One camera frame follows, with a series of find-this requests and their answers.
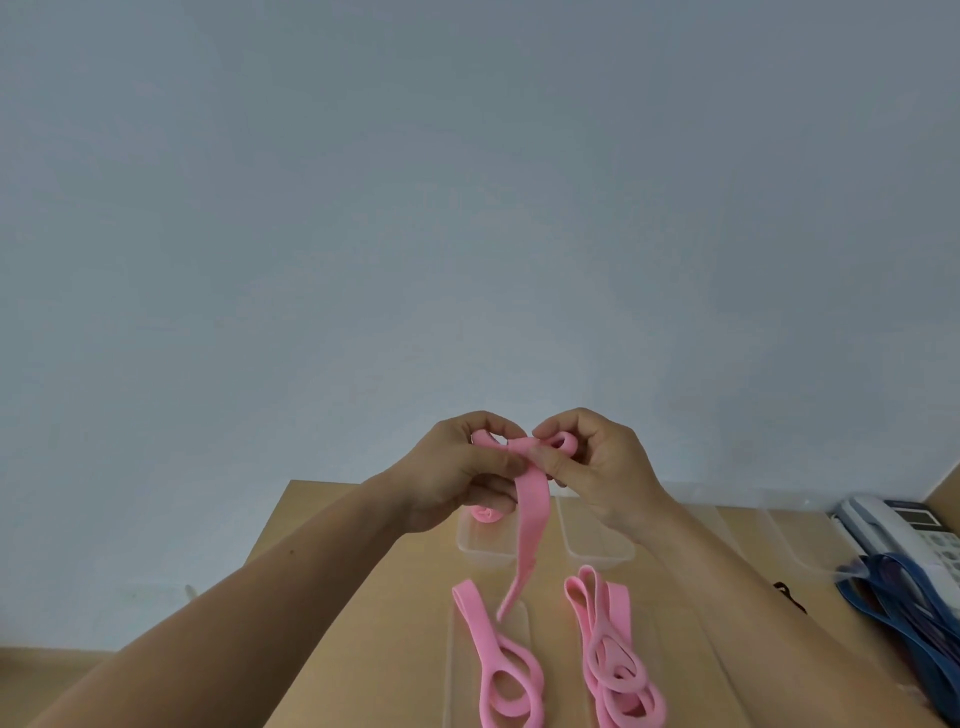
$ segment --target hand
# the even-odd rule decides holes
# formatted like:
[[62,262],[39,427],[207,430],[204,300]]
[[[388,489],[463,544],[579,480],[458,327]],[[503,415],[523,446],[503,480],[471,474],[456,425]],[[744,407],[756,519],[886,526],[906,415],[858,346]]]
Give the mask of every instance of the hand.
[[409,453],[380,477],[397,499],[407,532],[439,525],[462,505],[482,505],[501,513],[516,508],[514,478],[527,461],[505,449],[470,442],[478,429],[514,439],[526,437],[519,425],[491,412],[470,412],[438,422]]
[[676,506],[629,427],[581,407],[545,420],[533,434],[544,440],[563,430],[580,441],[572,458],[553,448],[533,448],[528,457],[558,485],[576,491],[610,528],[638,540]]

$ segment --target right hand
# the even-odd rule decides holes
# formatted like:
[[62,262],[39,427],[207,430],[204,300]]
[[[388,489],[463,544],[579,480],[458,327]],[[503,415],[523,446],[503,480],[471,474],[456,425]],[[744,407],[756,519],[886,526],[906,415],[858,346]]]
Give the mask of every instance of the right hand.
[[533,435],[543,440],[564,430],[580,441],[572,458],[546,447],[527,456],[558,485],[576,491],[601,522],[638,540],[676,507],[629,427],[580,407],[544,420]]

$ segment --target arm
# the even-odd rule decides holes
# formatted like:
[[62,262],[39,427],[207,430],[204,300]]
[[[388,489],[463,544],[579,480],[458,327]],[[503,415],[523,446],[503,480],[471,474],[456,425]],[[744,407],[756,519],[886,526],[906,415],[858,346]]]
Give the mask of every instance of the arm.
[[509,512],[523,458],[469,443],[517,425],[486,412],[438,423],[402,460],[97,666],[33,728],[267,722],[327,627],[402,534],[462,504]]
[[579,409],[534,435],[560,430],[579,436],[577,455],[538,449],[532,459],[673,574],[758,725],[942,728],[674,501],[632,430]]

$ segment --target blue strap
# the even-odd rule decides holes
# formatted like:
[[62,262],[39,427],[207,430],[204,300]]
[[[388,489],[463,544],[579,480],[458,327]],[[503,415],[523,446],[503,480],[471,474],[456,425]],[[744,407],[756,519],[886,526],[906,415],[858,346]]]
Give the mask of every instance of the blue strap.
[[853,608],[900,633],[927,698],[949,725],[960,726],[960,621],[912,559],[879,553],[864,561],[869,575],[856,580],[873,592],[882,611],[860,596],[853,579],[837,582],[837,589]]

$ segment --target pink strap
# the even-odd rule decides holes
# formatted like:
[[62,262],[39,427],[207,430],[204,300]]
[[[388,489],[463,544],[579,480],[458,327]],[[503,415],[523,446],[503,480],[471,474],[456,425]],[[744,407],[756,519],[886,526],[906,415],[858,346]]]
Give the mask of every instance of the pink strap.
[[[573,455],[577,451],[577,438],[569,432],[558,432],[549,440],[519,437],[508,440],[506,445],[501,445],[487,430],[478,429],[473,433],[472,439],[473,444],[481,448],[507,449],[524,456],[534,446],[557,448],[567,455]],[[503,597],[503,602],[496,610],[497,621],[503,621],[529,581],[530,574],[537,565],[537,546],[540,545],[543,530],[550,520],[550,485],[544,472],[533,463],[528,462],[526,473],[516,479],[516,509],[520,519],[516,534],[516,576],[514,583],[510,585],[510,591]],[[503,514],[482,506],[473,506],[470,513],[482,523],[503,518]]]
[[[580,625],[584,681],[600,728],[661,728],[666,701],[634,653],[629,590],[584,566],[567,577],[564,592]],[[632,715],[641,706],[644,715]]]
[[[496,728],[498,723],[492,711],[505,717],[530,715],[524,728],[541,728],[543,725],[543,670],[537,658],[519,644],[508,640],[495,629],[487,616],[480,592],[471,581],[463,581],[453,588],[453,600],[460,614],[467,621],[473,645],[480,658],[480,725]],[[524,672],[515,665],[504,651],[516,655],[526,666]],[[523,688],[523,695],[507,700],[493,684],[493,676],[505,672]]]

